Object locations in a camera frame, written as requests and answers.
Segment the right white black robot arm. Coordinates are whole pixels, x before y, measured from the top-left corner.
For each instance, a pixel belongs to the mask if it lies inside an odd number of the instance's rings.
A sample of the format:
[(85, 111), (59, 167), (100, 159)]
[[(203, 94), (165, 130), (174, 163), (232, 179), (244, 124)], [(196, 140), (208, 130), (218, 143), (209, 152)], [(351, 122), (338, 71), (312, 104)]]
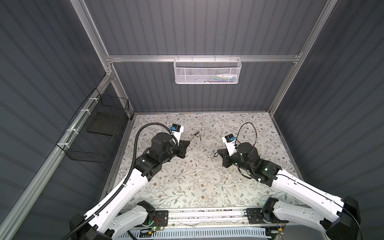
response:
[(305, 204), (297, 206), (269, 197), (258, 213), (247, 210), (250, 223), (293, 222), (318, 230), (331, 240), (363, 238), (359, 204), (355, 199), (328, 194), (296, 178), (279, 165), (263, 160), (250, 143), (237, 144), (233, 135), (223, 137), (223, 142), (226, 148), (217, 154), (225, 168), (235, 166), (243, 177), (288, 193)]

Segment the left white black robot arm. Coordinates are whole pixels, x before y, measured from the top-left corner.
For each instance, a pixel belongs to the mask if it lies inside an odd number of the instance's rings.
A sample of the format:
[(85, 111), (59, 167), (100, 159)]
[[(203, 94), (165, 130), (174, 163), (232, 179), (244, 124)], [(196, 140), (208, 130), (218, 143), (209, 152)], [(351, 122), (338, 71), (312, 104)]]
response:
[(96, 206), (84, 215), (76, 214), (70, 220), (70, 233), (65, 240), (115, 240), (132, 228), (153, 223), (156, 209), (146, 201), (120, 214), (121, 209), (172, 158), (185, 158), (190, 145), (181, 140), (182, 126), (173, 126), (170, 133), (158, 133), (152, 145), (133, 163), (133, 170)]

